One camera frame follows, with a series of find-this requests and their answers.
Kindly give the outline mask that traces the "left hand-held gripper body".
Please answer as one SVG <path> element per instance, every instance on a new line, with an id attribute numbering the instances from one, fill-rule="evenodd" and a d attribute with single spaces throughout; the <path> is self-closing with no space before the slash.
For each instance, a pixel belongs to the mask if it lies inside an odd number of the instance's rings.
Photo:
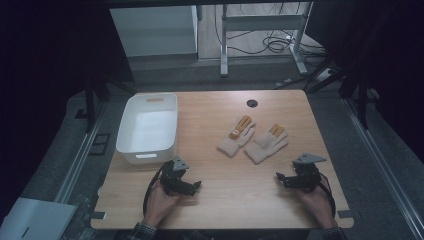
<path id="1" fill-rule="evenodd" d="M 179 157 L 167 161 L 163 165 L 160 176 L 160 182 L 165 187 L 165 191 L 188 195 L 190 189 L 196 188 L 193 184 L 182 180 L 188 169 L 189 165 Z"/>

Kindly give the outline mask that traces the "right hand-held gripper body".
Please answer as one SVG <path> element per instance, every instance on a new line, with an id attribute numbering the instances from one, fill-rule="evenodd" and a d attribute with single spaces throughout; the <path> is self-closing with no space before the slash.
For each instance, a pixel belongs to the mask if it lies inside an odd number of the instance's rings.
<path id="1" fill-rule="evenodd" d="M 316 163 L 325 162 L 326 158 L 310 153 L 303 153 L 292 161 L 295 176 L 286 177 L 285 183 L 290 185 L 291 189 L 302 189 L 311 192 L 320 183 L 320 171 Z"/>

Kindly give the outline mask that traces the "person's left hand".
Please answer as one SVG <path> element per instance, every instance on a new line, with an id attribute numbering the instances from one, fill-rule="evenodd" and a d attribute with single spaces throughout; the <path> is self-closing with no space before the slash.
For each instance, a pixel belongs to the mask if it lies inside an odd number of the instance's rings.
<path id="1" fill-rule="evenodd" d="M 147 209 L 142 223 L 157 227 L 170 214 L 179 199 L 179 194 L 171 193 L 168 195 L 162 184 L 159 181 L 155 182 L 147 201 Z"/>

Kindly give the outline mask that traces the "person's right hand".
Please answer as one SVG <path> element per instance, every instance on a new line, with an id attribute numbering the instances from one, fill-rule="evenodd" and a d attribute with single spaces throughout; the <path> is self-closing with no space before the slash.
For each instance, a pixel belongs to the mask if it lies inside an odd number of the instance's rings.
<path id="1" fill-rule="evenodd" d="M 327 230 L 338 226 L 332 216 L 332 208 L 327 195 L 320 187 L 316 187 L 310 193 L 302 190 L 296 190 L 295 193 L 322 229 Z"/>

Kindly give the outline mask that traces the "beige yellow knit glove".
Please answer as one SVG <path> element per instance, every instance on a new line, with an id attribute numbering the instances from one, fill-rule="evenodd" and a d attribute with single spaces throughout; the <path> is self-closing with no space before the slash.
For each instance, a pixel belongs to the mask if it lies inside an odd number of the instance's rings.
<path id="1" fill-rule="evenodd" d="M 274 124 L 255 137 L 252 143 L 245 147 L 245 153 L 258 165 L 288 145 L 286 129 Z"/>

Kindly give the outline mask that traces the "white plastic bin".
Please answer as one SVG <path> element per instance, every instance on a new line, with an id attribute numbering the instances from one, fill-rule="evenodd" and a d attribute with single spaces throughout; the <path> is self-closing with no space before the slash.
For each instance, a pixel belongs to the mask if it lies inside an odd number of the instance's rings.
<path id="1" fill-rule="evenodd" d="M 126 103 L 116 150 L 130 164 L 153 164 L 177 155 L 178 99 L 173 93 L 136 94 Z"/>

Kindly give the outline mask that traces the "beige glove with brown label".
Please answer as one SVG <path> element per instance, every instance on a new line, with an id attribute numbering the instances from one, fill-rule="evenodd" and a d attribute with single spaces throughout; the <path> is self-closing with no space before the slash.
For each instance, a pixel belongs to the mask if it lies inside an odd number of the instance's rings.
<path id="1" fill-rule="evenodd" d="M 255 121 L 248 115 L 240 116 L 232 124 L 229 132 L 218 143 L 217 149 L 232 158 L 253 136 Z"/>

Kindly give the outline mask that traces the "black metal stand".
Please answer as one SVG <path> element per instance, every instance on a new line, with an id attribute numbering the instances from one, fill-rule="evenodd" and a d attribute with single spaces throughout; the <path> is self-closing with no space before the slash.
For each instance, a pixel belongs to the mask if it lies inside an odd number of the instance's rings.
<path id="1" fill-rule="evenodd" d="M 94 96 L 97 96 L 100 102 L 107 102 L 111 97 L 111 93 L 107 88 L 108 84 L 114 85 L 115 87 L 128 93 L 130 96 L 133 96 L 137 93 L 134 88 L 131 88 L 125 83 L 117 81 L 116 79 L 113 79 L 107 75 L 101 76 L 97 79 L 88 79 L 85 83 L 84 89 L 86 108 L 79 109 L 75 115 L 76 119 L 84 118 L 87 120 L 87 133 L 90 133 L 94 129 L 94 125 L 96 123 Z"/>
<path id="2" fill-rule="evenodd" d="M 368 129 L 368 124 L 366 120 L 367 112 L 367 81 L 364 77 L 363 64 L 359 61 L 354 61 L 349 64 L 347 67 L 337 70 L 335 73 L 331 74 L 325 80 L 318 82 L 312 87 L 308 87 L 310 82 L 316 78 L 319 73 L 326 68 L 330 63 L 330 60 L 324 60 L 314 72 L 307 77 L 307 82 L 304 86 L 304 91 L 308 94 L 315 93 L 322 88 L 332 84 L 333 82 L 342 79 L 343 83 L 340 86 L 338 93 L 341 98 L 351 98 L 354 91 L 358 91 L 357 99 L 357 119 L 359 123 L 365 128 Z"/>

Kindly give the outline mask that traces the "white power strip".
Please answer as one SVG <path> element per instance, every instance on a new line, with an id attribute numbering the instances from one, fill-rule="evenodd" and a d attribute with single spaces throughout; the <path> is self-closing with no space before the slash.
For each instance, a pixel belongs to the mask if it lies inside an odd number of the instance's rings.
<path id="1" fill-rule="evenodd" d="M 316 77 L 317 82 L 322 82 L 329 78 L 333 74 L 333 70 L 330 68 L 326 68 L 323 71 L 321 71 L 318 76 Z"/>

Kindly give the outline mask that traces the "white flat box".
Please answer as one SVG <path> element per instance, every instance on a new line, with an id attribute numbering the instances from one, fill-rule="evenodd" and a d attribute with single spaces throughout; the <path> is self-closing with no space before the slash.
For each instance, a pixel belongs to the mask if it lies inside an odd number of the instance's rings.
<path id="1" fill-rule="evenodd" d="M 19 198 L 0 226 L 0 240 L 60 240 L 77 207 Z"/>

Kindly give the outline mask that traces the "white cabinet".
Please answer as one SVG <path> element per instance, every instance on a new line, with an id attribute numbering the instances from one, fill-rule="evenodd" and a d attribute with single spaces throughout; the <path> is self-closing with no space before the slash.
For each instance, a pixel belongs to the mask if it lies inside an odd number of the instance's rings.
<path id="1" fill-rule="evenodd" d="M 127 57 L 198 51 L 195 6 L 121 8 L 110 13 Z"/>

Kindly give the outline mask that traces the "metal floor rail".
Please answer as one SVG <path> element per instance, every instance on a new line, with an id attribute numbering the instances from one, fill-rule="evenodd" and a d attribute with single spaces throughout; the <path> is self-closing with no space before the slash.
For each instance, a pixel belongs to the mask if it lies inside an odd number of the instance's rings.
<path id="1" fill-rule="evenodd" d="M 98 134 L 98 129 L 103 121 L 106 108 L 107 103 L 101 103 L 99 105 L 99 109 L 95 113 L 96 120 L 94 121 L 91 130 L 84 135 L 77 154 L 71 162 L 63 182 L 54 198 L 55 203 L 66 204 L 69 201 L 92 144 L 94 143 L 95 137 Z"/>
<path id="2" fill-rule="evenodd" d="M 347 99 L 342 99 L 341 102 L 346 108 L 346 111 L 358 132 L 359 137 L 367 148 L 374 164 L 377 167 L 383 181 L 385 182 L 392 198 L 398 206 L 406 224 L 411 230 L 415 240 L 424 240 L 424 220 L 418 213 L 416 207 L 412 203 L 409 196 L 406 194 L 394 172 L 389 167 L 385 156 L 381 152 L 370 131 L 366 129 L 360 122 L 358 112 L 354 104 Z"/>

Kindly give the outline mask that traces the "grey metal desk frame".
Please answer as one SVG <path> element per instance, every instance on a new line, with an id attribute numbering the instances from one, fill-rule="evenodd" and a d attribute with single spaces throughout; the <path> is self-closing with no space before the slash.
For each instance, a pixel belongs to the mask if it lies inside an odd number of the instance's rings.
<path id="1" fill-rule="evenodd" d="M 290 52 L 301 75 L 308 73 L 300 55 L 300 43 L 309 18 L 312 3 L 307 2 L 301 15 L 247 15 L 228 16 L 227 4 L 222 5 L 222 42 L 220 54 L 220 75 L 228 75 L 228 53 L 226 34 L 234 31 L 295 30 L 295 41 L 289 45 Z"/>

